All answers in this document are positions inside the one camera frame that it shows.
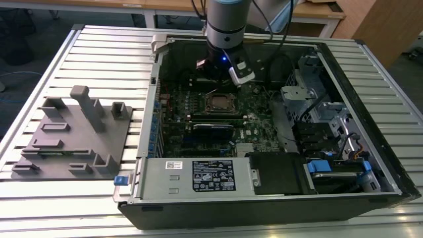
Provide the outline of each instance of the gray carpet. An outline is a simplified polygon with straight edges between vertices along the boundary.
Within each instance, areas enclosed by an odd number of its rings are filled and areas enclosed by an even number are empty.
[[[34,10],[33,20],[38,32],[27,37],[31,48],[35,52],[35,60],[22,66],[9,66],[0,60],[0,75],[7,71],[35,71],[43,73],[59,50],[59,47],[70,33],[71,27],[77,23],[90,25],[134,27],[134,18],[130,14],[95,13],[61,11],[59,20],[54,20],[47,10]],[[167,24],[163,16],[158,17],[158,27],[170,29],[201,30],[203,23],[197,17],[178,17],[171,19],[173,24]],[[143,16],[135,16],[138,26],[145,26]],[[249,32],[261,33],[261,30],[249,28]],[[401,56],[390,69],[390,73],[404,87],[418,108],[423,109],[423,65],[409,61],[406,56]],[[21,103],[0,102],[0,139],[3,138],[11,123],[21,111],[33,89],[39,81],[38,75],[14,74],[0,78],[0,82],[7,86],[7,90],[0,93],[0,99]]]

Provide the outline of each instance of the wooden table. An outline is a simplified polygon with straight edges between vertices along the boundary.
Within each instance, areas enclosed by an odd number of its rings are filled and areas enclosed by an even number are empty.
[[[147,28],[157,28],[158,15],[197,16],[191,0],[10,0],[0,1],[0,7],[143,14]],[[327,4],[305,2],[294,10],[293,22],[323,24],[319,37],[330,38],[345,17]]]

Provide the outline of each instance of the metal bracket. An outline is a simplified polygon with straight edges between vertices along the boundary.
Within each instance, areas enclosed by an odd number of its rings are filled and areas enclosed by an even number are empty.
[[[255,187],[262,186],[259,170],[251,170],[251,180]]]
[[[298,86],[282,87],[282,95],[285,99],[294,101],[306,101],[311,98],[307,89]]]
[[[165,52],[167,47],[169,41],[167,41],[167,35],[166,34],[157,34],[153,36],[151,40],[151,50],[154,54]]]

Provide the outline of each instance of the gray plastic block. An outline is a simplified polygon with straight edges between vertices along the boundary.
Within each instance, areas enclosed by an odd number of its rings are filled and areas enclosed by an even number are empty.
[[[105,116],[105,109],[102,107],[99,99],[94,99],[94,108],[95,108],[95,111],[98,112],[99,116],[103,117]]]
[[[42,126],[43,131],[69,131],[71,129],[70,124],[63,123],[46,123]]]
[[[119,172],[119,165],[117,164],[111,155],[107,156],[106,161],[98,154],[94,159],[94,167],[101,172],[101,174],[115,174]]]
[[[67,108],[66,103],[63,102],[62,98],[49,98],[43,103],[42,110],[45,111],[46,115],[53,119],[61,119],[59,110]]]
[[[74,86],[71,90],[71,98],[78,100],[78,103],[81,105],[81,109],[87,117],[87,120],[91,123],[91,126],[94,130],[101,133],[105,131],[105,124],[101,119],[101,115],[98,113],[98,110],[95,109],[95,106],[93,104],[93,100],[89,96],[90,89],[87,86]]]
[[[77,97],[87,96],[85,93],[77,94]],[[122,103],[117,104],[115,109],[113,106],[99,108],[98,100],[86,99],[105,125],[103,132],[97,132],[81,106],[67,106],[61,103],[62,99],[49,98],[45,106],[49,106],[50,112],[55,112],[54,117],[46,115],[41,122],[30,145],[22,151],[23,157],[13,169],[14,179],[99,180],[114,179],[118,175],[133,108]]]
[[[35,139],[31,144],[35,148],[62,148],[63,145],[61,139]]]
[[[37,175],[39,174],[41,168],[34,163],[14,165],[14,172],[21,175]]]
[[[130,115],[125,102],[114,102],[113,103],[113,115],[115,120],[127,120]]]
[[[77,176],[93,174],[93,168],[87,163],[70,163],[69,171]]]

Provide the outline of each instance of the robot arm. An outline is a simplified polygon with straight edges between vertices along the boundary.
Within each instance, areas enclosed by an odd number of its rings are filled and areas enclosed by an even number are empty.
[[[269,27],[251,2],[253,0],[211,0],[209,4],[209,56],[198,61],[198,69],[211,78],[222,77],[222,72],[227,72],[235,85],[242,85],[255,78],[243,47],[246,25],[253,23],[262,28]],[[269,9],[266,15],[269,19],[274,19],[273,30],[274,26],[283,28],[289,22],[290,0],[257,0],[257,3],[262,9]]]

